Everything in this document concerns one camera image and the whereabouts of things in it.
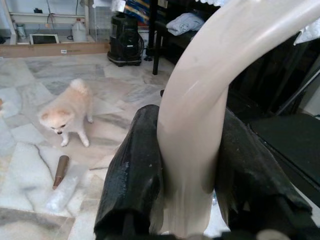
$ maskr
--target small white dog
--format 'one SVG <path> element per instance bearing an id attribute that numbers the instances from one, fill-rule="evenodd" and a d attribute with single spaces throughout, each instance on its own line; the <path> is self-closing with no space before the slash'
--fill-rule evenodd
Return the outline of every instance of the small white dog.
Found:
<path id="1" fill-rule="evenodd" d="M 83 145 L 88 147 L 84 118 L 86 116 L 88 122 L 93 123 L 92 110 L 90 88 L 82 79 L 75 79 L 63 93 L 39 112 L 38 118 L 43 126 L 62 136 L 62 147 L 68 144 L 70 132 L 77 133 Z"/>

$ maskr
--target shelving unit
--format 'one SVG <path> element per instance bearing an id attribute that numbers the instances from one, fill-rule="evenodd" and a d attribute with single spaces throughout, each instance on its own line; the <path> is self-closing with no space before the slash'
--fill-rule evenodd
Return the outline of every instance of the shelving unit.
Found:
<path id="1" fill-rule="evenodd" d="M 27 42 L 18 42 L 15 24 L 47 24 L 48 14 L 45 13 L 24 13 L 24 12 L 9 12 L 6 0 L 1 0 L 1 6 L 4 11 L 4 15 L 7 23 L 9 24 L 11 36 L 10 45 L 27 44 Z M 94 42 L 94 39 L 89 35 L 89 7 L 84 7 L 83 15 L 71 15 L 71 14 L 55 14 L 52 13 L 54 24 L 73 24 L 77 19 L 80 19 L 85 25 L 86 35 L 89 42 Z"/>

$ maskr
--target flat cardboard box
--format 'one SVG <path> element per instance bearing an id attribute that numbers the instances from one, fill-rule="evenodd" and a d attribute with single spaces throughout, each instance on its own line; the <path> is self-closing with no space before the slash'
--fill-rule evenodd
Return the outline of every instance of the flat cardboard box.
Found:
<path id="1" fill-rule="evenodd" d="M 110 49 L 109 43 L 72 42 L 53 44 L 0 45 L 0 58 L 26 58 L 80 54 L 103 54 Z"/>

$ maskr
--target white cloth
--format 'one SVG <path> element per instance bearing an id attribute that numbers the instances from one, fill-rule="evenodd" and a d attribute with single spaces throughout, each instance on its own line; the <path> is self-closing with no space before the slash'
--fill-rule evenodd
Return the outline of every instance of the white cloth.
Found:
<path id="1" fill-rule="evenodd" d="M 183 13 L 166 25 L 168 32 L 178 36 L 188 31 L 198 31 L 205 23 L 193 13 Z"/>
<path id="2" fill-rule="evenodd" d="M 300 30 L 299 36 L 294 41 L 293 45 L 305 43 L 317 38 L 320 38 L 320 18 Z"/>
<path id="3" fill-rule="evenodd" d="M 196 2 L 201 2 L 203 4 L 207 3 L 209 5 L 215 5 L 216 7 L 220 6 L 222 7 L 227 2 L 231 0 L 195 0 Z M 305 43 L 308 41 L 315 40 L 317 38 L 320 38 L 320 18 L 316 20 L 315 22 L 309 24 L 305 28 L 300 30 L 299 36 L 294 41 L 293 45 Z"/>
<path id="4" fill-rule="evenodd" d="M 196 2 L 201 2 L 203 4 L 207 3 L 209 5 L 215 5 L 216 7 L 218 6 L 223 6 L 225 5 L 227 2 L 229 2 L 230 0 L 195 0 Z"/>

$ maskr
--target marble floor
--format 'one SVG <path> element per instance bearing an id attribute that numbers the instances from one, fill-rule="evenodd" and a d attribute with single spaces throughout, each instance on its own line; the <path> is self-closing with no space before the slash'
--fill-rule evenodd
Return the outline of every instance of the marble floor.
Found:
<path id="1" fill-rule="evenodd" d="M 154 76 L 152 64 L 117 67 L 105 54 L 0 59 L 0 239 L 95 239 L 109 163 L 137 109 L 160 104 L 160 90 L 174 68 L 161 59 Z M 37 119 L 38 110 L 75 78 L 84 79 L 94 93 L 94 123 L 85 126 L 88 148 L 73 135 L 68 146 L 61 147 L 61 137 Z M 87 171 L 65 208 L 51 212 L 46 203 L 61 155 Z M 315 210 L 320 223 L 320 211 Z M 205 233 L 213 237 L 226 230 L 215 204 Z"/>

